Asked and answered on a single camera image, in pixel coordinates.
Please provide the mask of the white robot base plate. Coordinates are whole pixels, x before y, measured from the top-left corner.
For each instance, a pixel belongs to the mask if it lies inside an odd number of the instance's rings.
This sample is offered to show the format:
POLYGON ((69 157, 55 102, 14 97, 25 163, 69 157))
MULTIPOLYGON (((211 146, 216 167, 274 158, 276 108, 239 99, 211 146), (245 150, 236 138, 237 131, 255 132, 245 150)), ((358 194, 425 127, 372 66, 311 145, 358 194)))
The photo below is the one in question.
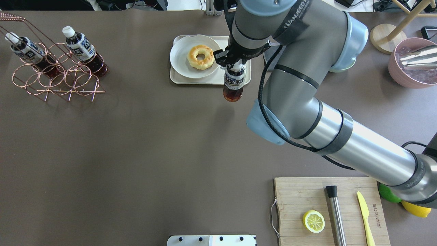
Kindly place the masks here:
POLYGON ((256 246, 256 235, 172 235, 167 246, 256 246))

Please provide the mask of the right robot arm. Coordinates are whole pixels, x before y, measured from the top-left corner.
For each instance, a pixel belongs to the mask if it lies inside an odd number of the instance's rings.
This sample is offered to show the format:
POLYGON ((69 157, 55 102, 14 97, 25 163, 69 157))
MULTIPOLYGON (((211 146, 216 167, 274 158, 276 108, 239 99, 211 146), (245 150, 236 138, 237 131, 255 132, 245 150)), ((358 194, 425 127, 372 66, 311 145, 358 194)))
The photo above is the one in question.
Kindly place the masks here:
POLYGON ((367 27, 322 0, 220 0, 230 30, 228 46, 214 52, 217 63, 232 67, 271 47, 284 48, 264 85, 247 126, 278 145, 285 142, 358 170, 402 200, 436 208, 436 137, 422 154, 382 137, 315 97, 328 72, 352 67, 364 49, 367 27))

